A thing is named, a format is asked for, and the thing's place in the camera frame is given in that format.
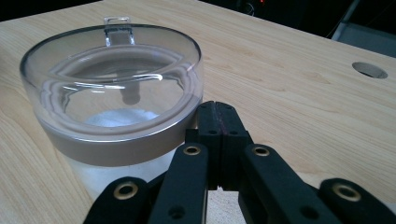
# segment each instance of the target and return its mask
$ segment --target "clear plastic container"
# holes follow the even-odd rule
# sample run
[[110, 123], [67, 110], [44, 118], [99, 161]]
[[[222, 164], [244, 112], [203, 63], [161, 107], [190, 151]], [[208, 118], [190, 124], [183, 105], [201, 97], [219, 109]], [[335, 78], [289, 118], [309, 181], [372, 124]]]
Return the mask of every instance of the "clear plastic container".
[[203, 97], [198, 44], [129, 22], [38, 43], [22, 58], [21, 79], [50, 141], [94, 199], [119, 177], [150, 181], [166, 171]]

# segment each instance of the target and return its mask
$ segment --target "wood grain surface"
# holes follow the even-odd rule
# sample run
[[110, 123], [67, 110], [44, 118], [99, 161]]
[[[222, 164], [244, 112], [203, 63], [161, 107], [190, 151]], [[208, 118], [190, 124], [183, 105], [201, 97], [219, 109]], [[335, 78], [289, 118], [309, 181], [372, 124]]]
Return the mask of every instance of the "wood grain surface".
[[[19, 64], [34, 44], [129, 16], [190, 35], [204, 101], [233, 105], [256, 143], [308, 184], [349, 179], [396, 203], [396, 59], [192, 0], [105, 0], [0, 22], [0, 223], [81, 223], [92, 199], [35, 119]], [[372, 78], [352, 64], [387, 72]], [[207, 223], [243, 223], [236, 193], [209, 193]]]

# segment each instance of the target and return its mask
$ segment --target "screw hole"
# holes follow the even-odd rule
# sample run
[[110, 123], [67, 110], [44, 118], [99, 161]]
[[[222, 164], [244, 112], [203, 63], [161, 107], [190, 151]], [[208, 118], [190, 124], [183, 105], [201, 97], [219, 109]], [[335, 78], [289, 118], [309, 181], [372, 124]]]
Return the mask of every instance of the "screw hole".
[[382, 70], [381, 68], [372, 65], [370, 63], [353, 63], [352, 67], [360, 72], [361, 74], [367, 76], [367, 77], [373, 77], [373, 78], [386, 78], [388, 77], [387, 72]]
[[173, 206], [171, 209], [168, 211], [169, 217], [172, 219], [181, 219], [184, 217], [184, 208], [182, 206]]
[[313, 207], [303, 206], [300, 209], [301, 214], [308, 219], [318, 219], [319, 213]]
[[332, 191], [338, 195], [338, 197], [348, 200], [350, 202], [358, 202], [361, 199], [361, 195], [352, 187], [342, 184], [334, 184]]
[[137, 190], [137, 185], [132, 181], [128, 181], [118, 184], [114, 189], [113, 195], [118, 200], [127, 200], [134, 197], [137, 193]]
[[183, 152], [189, 156], [195, 156], [201, 152], [201, 149], [198, 147], [186, 147]]
[[267, 148], [263, 148], [263, 147], [254, 147], [253, 148], [253, 153], [256, 154], [256, 156], [268, 156], [268, 155], [270, 155], [270, 151]]

